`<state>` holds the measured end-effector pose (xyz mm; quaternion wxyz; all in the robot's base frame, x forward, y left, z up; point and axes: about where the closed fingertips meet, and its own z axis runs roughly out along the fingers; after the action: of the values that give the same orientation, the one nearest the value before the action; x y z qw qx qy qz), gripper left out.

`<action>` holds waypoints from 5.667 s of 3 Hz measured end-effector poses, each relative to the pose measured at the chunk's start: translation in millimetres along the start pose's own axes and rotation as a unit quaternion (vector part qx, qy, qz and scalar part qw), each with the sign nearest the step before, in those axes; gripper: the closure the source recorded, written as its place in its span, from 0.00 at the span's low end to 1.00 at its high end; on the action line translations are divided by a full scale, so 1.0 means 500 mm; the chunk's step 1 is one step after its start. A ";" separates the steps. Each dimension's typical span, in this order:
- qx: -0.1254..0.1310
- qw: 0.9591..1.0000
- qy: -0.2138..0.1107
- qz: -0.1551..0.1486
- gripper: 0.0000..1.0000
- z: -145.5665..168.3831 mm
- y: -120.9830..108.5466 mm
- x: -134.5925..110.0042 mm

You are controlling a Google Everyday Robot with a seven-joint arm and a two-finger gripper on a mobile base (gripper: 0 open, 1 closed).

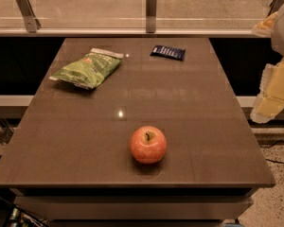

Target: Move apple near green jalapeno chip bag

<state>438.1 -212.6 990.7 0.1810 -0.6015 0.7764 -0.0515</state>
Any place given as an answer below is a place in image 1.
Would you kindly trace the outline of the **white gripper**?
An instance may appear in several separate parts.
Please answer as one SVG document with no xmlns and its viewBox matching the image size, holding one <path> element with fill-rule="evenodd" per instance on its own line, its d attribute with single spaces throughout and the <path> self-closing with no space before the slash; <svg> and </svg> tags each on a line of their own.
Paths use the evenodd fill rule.
<svg viewBox="0 0 284 227">
<path fill-rule="evenodd" d="M 259 37 L 271 37 L 272 49 L 284 56 L 284 4 L 252 28 Z M 250 113 L 253 122 L 267 123 L 284 109 L 284 59 L 277 65 L 267 63 L 261 76 L 259 94 Z"/>
</svg>

